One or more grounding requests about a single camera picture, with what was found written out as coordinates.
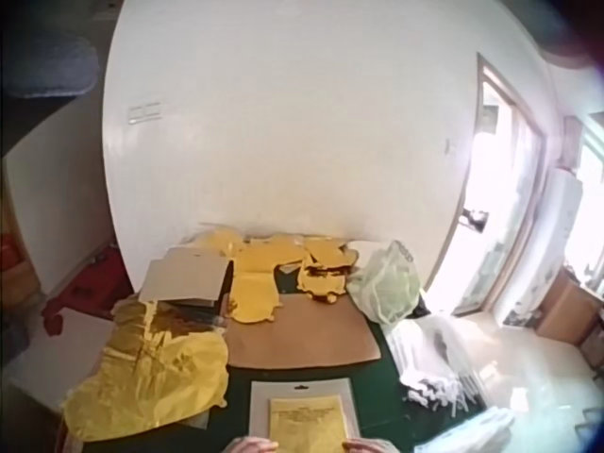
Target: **yellow felt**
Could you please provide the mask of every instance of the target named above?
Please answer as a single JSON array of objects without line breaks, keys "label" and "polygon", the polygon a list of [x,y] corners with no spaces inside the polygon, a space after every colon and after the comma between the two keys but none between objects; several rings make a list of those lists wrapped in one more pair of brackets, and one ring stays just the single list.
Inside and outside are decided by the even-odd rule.
[{"label": "yellow felt", "polygon": [[226,404],[222,335],[175,325],[157,303],[127,301],[114,320],[99,370],[63,405],[65,423],[77,438],[128,436]]},{"label": "yellow felt", "polygon": [[357,260],[354,250],[342,250],[345,241],[330,238],[306,238],[304,248],[318,261],[320,267],[334,269],[352,266]]},{"label": "yellow felt", "polygon": [[273,310],[279,305],[273,271],[279,265],[301,261],[305,253],[294,236],[287,235],[252,240],[237,252],[233,258],[235,273],[229,296],[230,316],[245,324],[272,321]]},{"label": "yellow felt", "polygon": [[337,395],[272,399],[269,437],[279,444],[279,453],[342,453],[342,400]]},{"label": "yellow felt", "polygon": [[214,250],[225,257],[232,258],[244,248],[245,243],[236,229],[217,228],[211,232],[203,233],[185,246]]},{"label": "yellow felt", "polygon": [[279,294],[272,272],[243,272],[233,278],[229,295],[230,316],[244,324],[273,321]]}]

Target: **white plastic bag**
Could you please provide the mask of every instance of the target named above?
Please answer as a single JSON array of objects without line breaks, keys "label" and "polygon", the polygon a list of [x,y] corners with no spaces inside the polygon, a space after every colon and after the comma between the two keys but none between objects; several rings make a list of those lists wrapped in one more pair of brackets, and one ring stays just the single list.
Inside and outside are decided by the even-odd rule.
[{"label": "white plastic bag", "polygon": [[419,301],[420,281],[413,256],[402,243],[392,241],[348,276],[346,289],[370,320],[394,324],[410,314]]},{"label": "white plastic bag", "polygon": [[509,443],[514,415],[490,408],[456,428],[418,445],[413,453],[500,453]]}]

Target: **floor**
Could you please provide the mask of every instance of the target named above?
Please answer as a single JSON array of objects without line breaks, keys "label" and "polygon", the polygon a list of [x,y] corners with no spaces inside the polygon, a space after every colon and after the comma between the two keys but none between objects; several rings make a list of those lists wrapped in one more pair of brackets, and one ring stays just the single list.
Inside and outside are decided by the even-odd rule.
[{"label": "floor", "polygon": [[580,452],[575,425],[583,410],[604,407],[578,349],[538,337],[533,330],[499,327],[490,313],[457,320],[490,403],[516,414],[506,453]]},{"label": "floor", "polygon": [[49,337],[40,315],[42,306],[33,307],[28,314],[29,348],[5,367],[2,378],[60,413],[67,392],[91,373],[113,323],[63,309],[63,331]]}]

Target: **table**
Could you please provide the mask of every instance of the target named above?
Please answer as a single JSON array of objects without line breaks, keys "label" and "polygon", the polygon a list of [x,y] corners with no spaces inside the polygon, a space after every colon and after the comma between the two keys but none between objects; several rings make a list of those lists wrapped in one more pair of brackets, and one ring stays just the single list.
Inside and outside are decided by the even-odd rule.
[{"label": "table", "polygon": [[[298,291],[296,273],[276,271],[275,275],[280,293]],[[220,452],[233,438],[247,434],[253,380],[278,382],[350,378],[361,435],[390,440],[401,452],[412,451],[415,445],[486,409],[482,401],[469,403],[468,413],[458,411],[453,419],[450,408],[433,412],[416,403],[403,401],[407,390],[398,381],[398,372],[384,334],[377,324],[369,325],[381,352],[378,361],[287,371],[229,367],[225,395],[228,406],[211,410],[207,430],[173,424],[123,439],[86,444],[83,453]]]}]

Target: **yellow paper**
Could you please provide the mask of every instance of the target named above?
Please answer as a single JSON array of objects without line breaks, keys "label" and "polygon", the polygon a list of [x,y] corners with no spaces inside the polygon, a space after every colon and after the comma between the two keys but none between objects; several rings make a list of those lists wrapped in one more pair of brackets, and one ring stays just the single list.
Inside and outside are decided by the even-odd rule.
[{"label": "yellow paper", "polygon": [[269,437],[279,444],[279,453],[342,453],[342,400],[337,395],[272,399]]},{"label": "yellow paper", "polygon": [[77,438],[101,441],[177,422],[224,406],[227,344],[219,333],[175,319],[172,309],[129,300],[97,373],[68,394],[65,423]]}]

